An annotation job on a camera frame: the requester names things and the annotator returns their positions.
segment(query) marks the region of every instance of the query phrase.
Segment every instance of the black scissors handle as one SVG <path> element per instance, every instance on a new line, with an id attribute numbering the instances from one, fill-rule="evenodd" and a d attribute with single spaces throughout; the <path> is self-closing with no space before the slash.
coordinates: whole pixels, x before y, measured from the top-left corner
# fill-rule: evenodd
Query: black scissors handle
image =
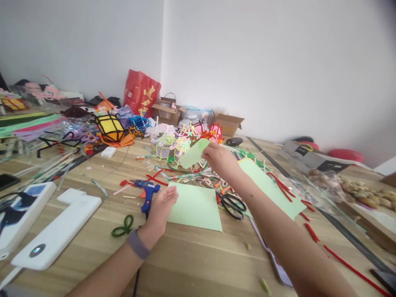
<path id="1" fill-rule="evenodd" d="M 247 210 L 246 205 L 243 203 L 243 201 L 237 197 L 231 197 L 229 195 L 221 195 L 220 196 L 220 201 L 224 207 L 224 209 L 228 212 L 230 216 L 232 216 L 234 219 L 237 220 L 243 220 L 244 215 L 243 212 Z M 233 213 L 231 210 L 228 209 L 228 207 L 232 208 L 232 210 L 235 210 L 237 214 Z"/>

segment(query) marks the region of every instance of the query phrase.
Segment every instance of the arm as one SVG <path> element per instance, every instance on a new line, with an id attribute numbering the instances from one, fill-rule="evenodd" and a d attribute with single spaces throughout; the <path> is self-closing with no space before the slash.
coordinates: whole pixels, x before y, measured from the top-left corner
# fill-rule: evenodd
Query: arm
<path id="1" fill-rule="evenodd" d="M 249 207 L 299 296 L 357 296 L 325 253 L 242 171 L 226 148 L 210 143 L 203 158 Z"/>
<path id="2" fill-rule="evenodd" d="M 166 221 L 177 197 L 176 187 L 169 187 L 162 190 L 153 201 L 147 222 L 137 231 L 140 240 L 148 250 L 152 250 L 164 234 Z M 110 258 L 70 291 L 67 297 L 121 296 L 142 264 L 143 260 L 127 243 L 124 243 Z"/>

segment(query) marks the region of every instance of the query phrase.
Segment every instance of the red plastic bag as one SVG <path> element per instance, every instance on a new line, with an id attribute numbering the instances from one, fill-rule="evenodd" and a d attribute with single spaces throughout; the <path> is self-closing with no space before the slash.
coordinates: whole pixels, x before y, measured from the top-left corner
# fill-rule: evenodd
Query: red plastic bag
<path id="1" fill-rule="evenodd" d="M 135 115 L 151 117 L 151 106 L 157 101 L 161 84 L 143 72 L 129 70 L 125 83 L 124 106 L 129 105 Z"/>

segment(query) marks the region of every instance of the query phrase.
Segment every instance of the hot glue gun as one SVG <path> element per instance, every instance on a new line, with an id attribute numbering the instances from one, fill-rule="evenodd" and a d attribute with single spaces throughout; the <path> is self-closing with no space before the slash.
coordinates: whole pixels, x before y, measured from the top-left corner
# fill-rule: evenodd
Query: hot glue gun
<path id="1" fill-rule="evenodd" d="M 144 201 L 144 204 L 141 207 L 141 212 L 146 215 L 146 219 L 147 219 L 149 217 L 148 213 L 151 208 L 151 199 L 153 197 L 153 193 L 157 193 L 160 190 L 160 185 L 154 185 L 149 181 L 144 181 L 140 179 L 135 180 L 133 185 L 138 188 L 144 189 L 144 191 L 146 192 L 146 200 Z"/>

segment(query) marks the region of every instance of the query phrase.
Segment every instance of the wristband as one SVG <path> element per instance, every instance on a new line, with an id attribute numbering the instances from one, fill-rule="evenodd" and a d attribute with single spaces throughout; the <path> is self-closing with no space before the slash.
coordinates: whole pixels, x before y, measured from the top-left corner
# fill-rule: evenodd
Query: wristband
<path id="1" fill-rule="evenodd" d="M 137 235 L 136 230 L 129 233 L 127 243 L 140 259 L 146 260 L 150 255 L 150 251 L 144 246 L 143 242 Z"/>

